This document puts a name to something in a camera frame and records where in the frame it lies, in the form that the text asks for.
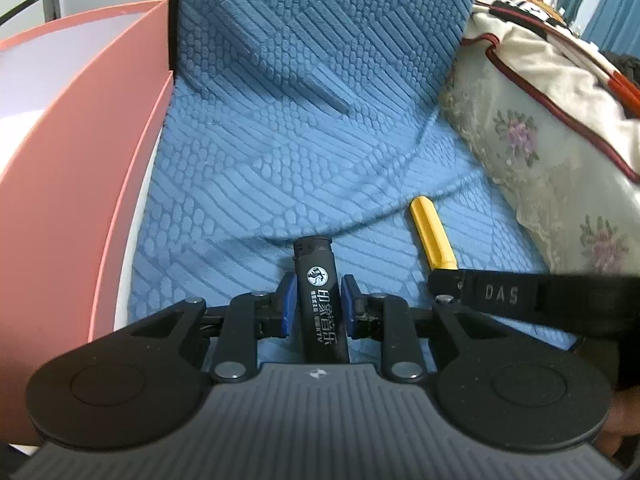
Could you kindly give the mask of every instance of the ridged gray surface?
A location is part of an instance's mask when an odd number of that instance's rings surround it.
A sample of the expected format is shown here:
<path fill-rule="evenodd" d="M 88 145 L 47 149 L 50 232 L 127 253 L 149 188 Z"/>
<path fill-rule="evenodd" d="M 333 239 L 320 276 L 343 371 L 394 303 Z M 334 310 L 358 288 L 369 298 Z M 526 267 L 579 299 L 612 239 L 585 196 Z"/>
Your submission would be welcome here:
<path fill-rule="evenodd" d="M 171 436 L 124 452 L 44 446 L 16 480 L 442 479 L 609 480 L 621 471 L 591 446 L 502 452 L 451 427 L 416 386 L 374 367 L 266 364 L 214 388 Z"/>

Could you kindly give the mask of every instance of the pink flower embroidery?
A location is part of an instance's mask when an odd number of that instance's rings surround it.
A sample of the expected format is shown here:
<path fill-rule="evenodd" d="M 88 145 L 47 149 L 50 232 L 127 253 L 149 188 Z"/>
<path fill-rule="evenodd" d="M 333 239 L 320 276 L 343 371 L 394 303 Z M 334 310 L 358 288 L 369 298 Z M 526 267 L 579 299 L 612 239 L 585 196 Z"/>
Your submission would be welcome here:
<path fill-rule="evenodd" d="M 538 148 L 538 129 L 533 117 L 526 118 L 512 110 L 507 111 L 507 118 L 498 115 L 494 117 L 495 131 L 500 138 L 509 143 L 507 155 L 513 155 L 516 160 L 521 158 L 531 167 L 535 160 L 540 160 L 536 150 Z"/>
<path fill-rule="evenodd" d="M 588 215 L 584 222 L 580 224 L 580 243 L 584 247 L 582 256 L 587 258 L 591 270 L 607 274 L 621 272 L 622 263 L 629 252 L 626 235 L 616 237 L 618 228 L 612 227 L 609 220 L 603 220 L 602 216 L 598 216 L 595 231 L 591 228 Z"/>

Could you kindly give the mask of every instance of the person's hand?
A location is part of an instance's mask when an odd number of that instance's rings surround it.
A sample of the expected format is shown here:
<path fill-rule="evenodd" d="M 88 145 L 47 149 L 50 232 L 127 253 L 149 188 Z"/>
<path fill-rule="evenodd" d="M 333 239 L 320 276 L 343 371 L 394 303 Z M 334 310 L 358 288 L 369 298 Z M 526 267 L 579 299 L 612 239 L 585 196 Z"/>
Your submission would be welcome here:
<path fill-rule="evenodd" d="M 609 416 L 596 439 L 596 448 L 612 456 L 622 444 L 622 438 L 640 434 L 640 386 L 615 392 Z"/>

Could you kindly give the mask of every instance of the blue curtain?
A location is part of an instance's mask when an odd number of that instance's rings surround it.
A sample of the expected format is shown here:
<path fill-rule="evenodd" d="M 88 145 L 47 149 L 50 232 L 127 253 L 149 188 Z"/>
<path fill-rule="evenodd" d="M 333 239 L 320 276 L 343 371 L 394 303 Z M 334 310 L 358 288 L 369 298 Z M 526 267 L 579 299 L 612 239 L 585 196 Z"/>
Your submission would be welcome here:
<path fill-rule="evenodd" d="M 640 0 L 600 0 L 582 38 L 600 50 L 640 57 Z"/>

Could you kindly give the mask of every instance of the yellow handle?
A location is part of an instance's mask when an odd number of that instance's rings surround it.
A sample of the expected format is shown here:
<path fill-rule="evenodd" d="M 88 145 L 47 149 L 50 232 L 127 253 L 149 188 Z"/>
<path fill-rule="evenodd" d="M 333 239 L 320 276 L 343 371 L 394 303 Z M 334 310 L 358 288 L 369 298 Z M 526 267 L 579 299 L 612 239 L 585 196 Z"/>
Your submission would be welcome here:
<path fill-rule="evenodd" d="M 418 196 L 411 202 L 410 209 L 431 269 L 457 269 L 458 262 L 433 202 Z"/>

